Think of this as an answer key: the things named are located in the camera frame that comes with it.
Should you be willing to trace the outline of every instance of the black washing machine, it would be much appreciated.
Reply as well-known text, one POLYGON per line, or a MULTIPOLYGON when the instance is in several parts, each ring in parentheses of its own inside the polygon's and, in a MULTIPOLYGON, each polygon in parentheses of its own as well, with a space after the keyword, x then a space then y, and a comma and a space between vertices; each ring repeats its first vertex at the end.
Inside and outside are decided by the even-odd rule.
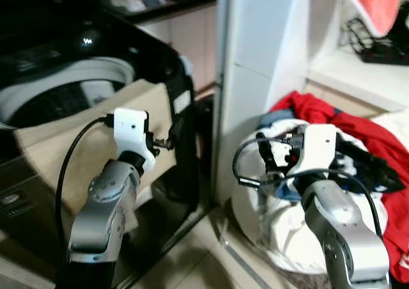
MULTIPOLYGON (((175 50, 97 2, 0 0, 0 229, 8 236, 0 242, 0 255, 51 279, 61 258, 54 194, 26 162, 13 130, 88 109, 137 79, 162 82, 172 118, 184 119, 175 149, 177 165, 158 181, 159 200, 147 202, 137 212, 140 227, 145 228, 124 241, 114 279, 118 285, 135 269, 144 270, 153 263, 196 209, 194 94, 190 75, 175 50), (188 96, 187 102, 175 109, 174 101, 180 96, 184 100, 188 96), (159 224, 169 226, 164 231, 159 224)), ((66 222, 72 221, 68 209, 64 215, 66 222)))

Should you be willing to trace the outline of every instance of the beige cloth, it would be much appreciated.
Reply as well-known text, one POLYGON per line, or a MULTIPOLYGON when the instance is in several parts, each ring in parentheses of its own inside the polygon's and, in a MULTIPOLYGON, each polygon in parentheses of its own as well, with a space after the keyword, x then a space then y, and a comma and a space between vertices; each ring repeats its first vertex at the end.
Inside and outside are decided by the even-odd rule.
MULTIPOLYGON (((91 109, 37 127, 19 129, 15 135, 26 159, 55 190, 63 159, 74 138, 91 120, 111 113, 117 107, 147 111, 150 131, 155 137, 167 138, 172 121, 166 87, 144 80, 123 88, 91 109)), ((90 181, 101 172, 109 159, 115 157, 113 129, 99 124, 83 136, 70 159, 63 188, 63 201, 75 214, 85 203, 90 181)), ((162 150, 153 171, 143 175, 138 192, 175 164, 174 152, 162 150)), ((127 216, 126 230, 135 226, 137 221, 134 215, 127 216)))

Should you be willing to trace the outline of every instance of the red clothing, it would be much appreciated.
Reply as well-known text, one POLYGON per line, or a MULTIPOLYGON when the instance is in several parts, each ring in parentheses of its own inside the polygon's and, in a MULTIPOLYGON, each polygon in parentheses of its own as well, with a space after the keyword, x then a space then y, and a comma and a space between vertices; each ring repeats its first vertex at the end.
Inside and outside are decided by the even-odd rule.
POLYGON ((406 189, 384 194, 382 202, 388 211, 383 241, 388 250, 390 272, 402 283, 409 283, 409 153, 388 130, 365 118, 336 110, 312 94, 296 91, 280 100, 271 111, 292 108, 297 118, 310 123, 330 123, 360 139, 369 152, 383 158, 399 175, 406 189))

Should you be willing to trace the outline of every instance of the black cable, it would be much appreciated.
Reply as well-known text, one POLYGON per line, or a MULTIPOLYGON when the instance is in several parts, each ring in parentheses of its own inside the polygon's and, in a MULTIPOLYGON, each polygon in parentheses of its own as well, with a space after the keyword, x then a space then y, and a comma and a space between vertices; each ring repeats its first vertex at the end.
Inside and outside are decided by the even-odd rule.
POLYGON ((106 117, 101 117, 93 120, 89 124, 87 124, 78 134, 78 136, 74 139, 72 142, 70 148, 68 149, 63 165, 61 166, 61 170, 59 172, 59 177, 58 177, 58 184, 57 184, 57 190, 56 190, 56 202, 55 202, 55 217, 56 217, 56 223, 57 223, 57 232, 58 232, 58 239, 61 247, 61 252, 63 255, 63 261, 65 260, 65 253, 66 253, 66 240, 65 240, 65 233, 64 233, 64 226, 63 226, 63 220, 61 216, 61 196, 63 193, 63 184, 64 184, 64 176, 65 176, 65 171, 68 166, 68 162, 70 161, 70 157, 77 146, 78 142, 80 141, 81 137, 95 124, 97 123, 102 123, 106 122, 106 117))
POLYGON ((379 217, 378 217, 378 212, 376 211, 376 207, 375 204, 372 200, 371 197, 371 193, 369 192, 369 190, 365 187, 365 185, 359 181, 358 179, 356 179, 354 176, 345 173, 343 171, 337 170, 337 169, 309 169, 307 171, 303 171, 303 172, 299 172, 299 173, 295 173, 292 175, 287 175, 284 178, 280 178, 280 179, 276 179, 276 180, 264 180, 264 181, 260 181, 260 180, 255 180, 249 177, 244 177, 244 176, 240 176, 237 172, 237 160, 238 160, 238 156, 239 154, 242 152, 242 150, 249 146, 252 143, 258 143, 258 142, 266 142, 266 141, 274 141, 274 142, 280 142, 282 143, 282 141, 280 139, 274 138, 274 137, 266 137, 266 138, 260 138, 260 139, 251 139, 248 140, 246 142, 244 142, 242 145, 239 146, 239 148, 237 149, 234 157, 233 157, 233 164, 232 164, 232 168, 233 168, 233 174, 235 176, 235 178, 238 180, 239 184, 244 184, 246 186, 249 187, 253 187, 255 189, 258 189, 259 187, 261 188, 261 190, 264 190, 264 186, 267 185, 271 185, 271 184, 276 184, 279 182, 283 182, 286 180, 289 180, 291 178, 297 178, 300 176, 304 176, 304 175, 311 175, 311 174, 318 174, 318 173, 333 173, 333 174, 338 174, 338 175, 343 175, 346 178, 350 179, 353 183, 355 183, 356 185, 358 185, 361 189, 362 192, 364 193, 368 203, 369 203, 369 207, 371 208, 371 213, 373 216, 373 222, 375 225, 375 232, 376 234, 381 238, 382 240, 382 230, 381 230, 381 226, 379 223, 379 217))

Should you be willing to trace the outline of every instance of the washing machine drum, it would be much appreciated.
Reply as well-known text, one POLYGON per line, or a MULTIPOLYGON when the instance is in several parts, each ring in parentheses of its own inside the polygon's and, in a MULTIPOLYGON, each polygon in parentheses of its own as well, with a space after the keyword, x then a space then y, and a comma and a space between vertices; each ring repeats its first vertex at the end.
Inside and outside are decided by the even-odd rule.
POLYGON ((0 91, 0 128, 32 127, 73 115, 111 97, 134 76, 126 61, 98 57, 9 86, 0 91))

